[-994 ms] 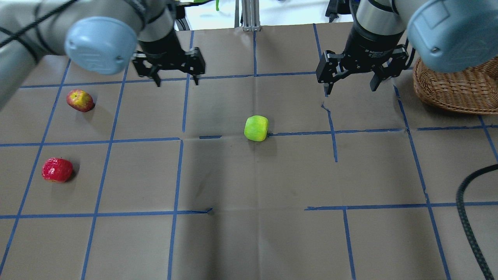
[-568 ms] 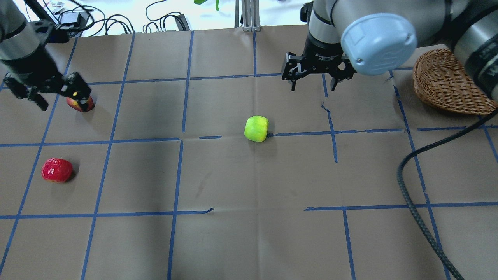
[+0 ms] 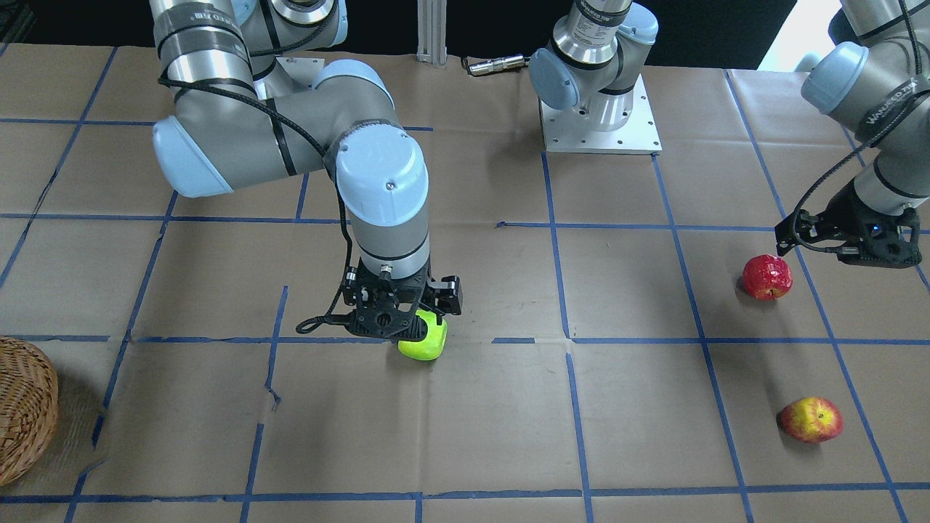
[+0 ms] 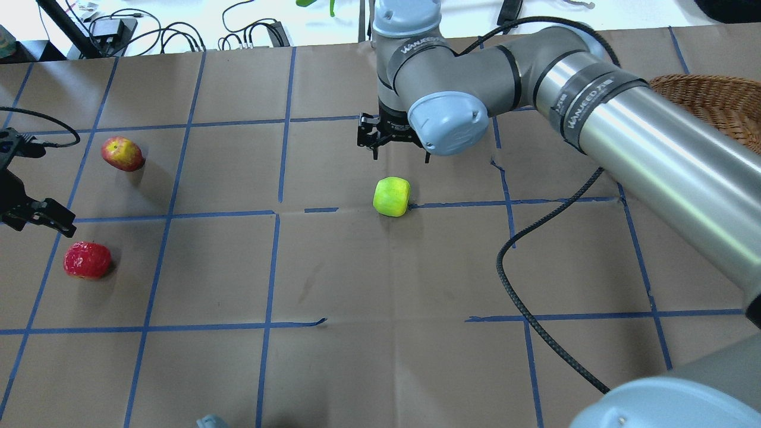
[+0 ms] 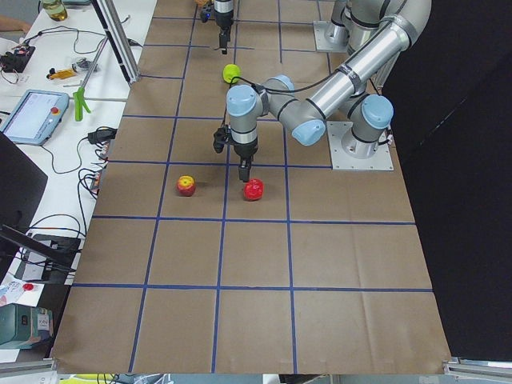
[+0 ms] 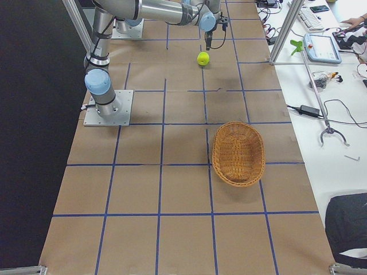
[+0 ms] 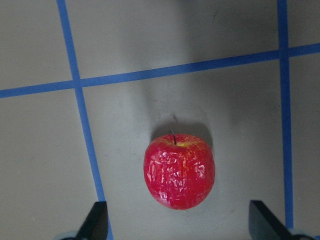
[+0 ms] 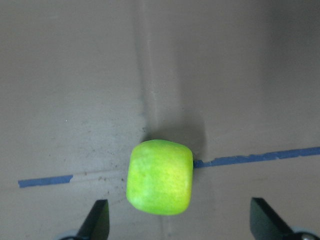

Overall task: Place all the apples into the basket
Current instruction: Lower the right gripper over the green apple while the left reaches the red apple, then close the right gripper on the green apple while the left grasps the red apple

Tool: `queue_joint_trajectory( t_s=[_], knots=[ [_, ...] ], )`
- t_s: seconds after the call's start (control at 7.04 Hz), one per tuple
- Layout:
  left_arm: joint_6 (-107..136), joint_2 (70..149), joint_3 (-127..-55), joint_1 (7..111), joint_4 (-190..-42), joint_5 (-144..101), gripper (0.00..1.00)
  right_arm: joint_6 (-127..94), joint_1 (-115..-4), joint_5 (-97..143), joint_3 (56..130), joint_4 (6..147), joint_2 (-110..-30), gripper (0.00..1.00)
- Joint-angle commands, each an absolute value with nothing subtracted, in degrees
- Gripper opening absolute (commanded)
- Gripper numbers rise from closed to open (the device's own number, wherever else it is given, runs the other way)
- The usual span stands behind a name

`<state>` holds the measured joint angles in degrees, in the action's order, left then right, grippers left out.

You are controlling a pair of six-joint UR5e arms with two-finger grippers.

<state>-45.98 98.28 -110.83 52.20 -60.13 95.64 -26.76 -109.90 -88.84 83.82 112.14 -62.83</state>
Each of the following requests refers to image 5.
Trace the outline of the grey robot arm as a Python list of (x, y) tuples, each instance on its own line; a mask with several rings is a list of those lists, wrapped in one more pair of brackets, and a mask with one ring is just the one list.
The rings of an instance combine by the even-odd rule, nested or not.
[(214, 19), (219, 28), (219, 49), (223, 55), (227, 55), (231, 27), (234, 24), (234, 1), (214, 1)]
[(272, 114), (296, 141), (311, 146), (324, 135), (328, 117), (341, 110), (354, 123), (346, 135), (356, 145), (349, 155), (369, 157), (394, 109), (387, 98), (367, 94), (366, 85), (416, 43), (431, 7), (430, 1), (336, 1), (320, 36), (346, 49), (347, 59), (314, 83), (315, 93), (304, 100), (296, 97), (298, 89), (285, 75), (262, 84), (233, 84), (226, 94), (230, 121), (214, 135), (216, 152), (232, 146), (240, 157), (238, 176), (246, 182), (258, 150), (258, 118)]

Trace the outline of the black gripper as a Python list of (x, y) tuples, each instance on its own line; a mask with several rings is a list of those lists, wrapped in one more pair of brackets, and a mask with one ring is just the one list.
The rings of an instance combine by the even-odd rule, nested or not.
[(234, 144), (234, 151), (240, 157), (238, 165), (238, 176), (242, 182), (248, 182), (250, 180), (250, 170), (252, 167), (252, 161), (254, 155), (258, 151), (258, 141), (253, 140), (252, 142), (241, 144)]
[(218, 27), (220, 29), (219, 36), (218, 36), (218, 42), (219, 42), (219, 49), (220, 49), (222, 55), (227, 55), (228, 42), (230, 41), (230, 32), (231, 32), (232, 25), (233, 25), (232, 18), (219, 18), (218, 19)]

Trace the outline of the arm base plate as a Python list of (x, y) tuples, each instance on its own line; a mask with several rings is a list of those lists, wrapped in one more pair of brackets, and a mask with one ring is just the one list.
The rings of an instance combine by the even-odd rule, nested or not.
[(317, 52), (347, 52), (349, 31), (346, 27), (328, 21), (314, 21), (313, 31)]
[(373, 143), (360, 142), (353, 136), (352, 122), (328, 122), (327, 138), (331, 168), (336, 171), (393, 171), (388, 143), (382, 133)]

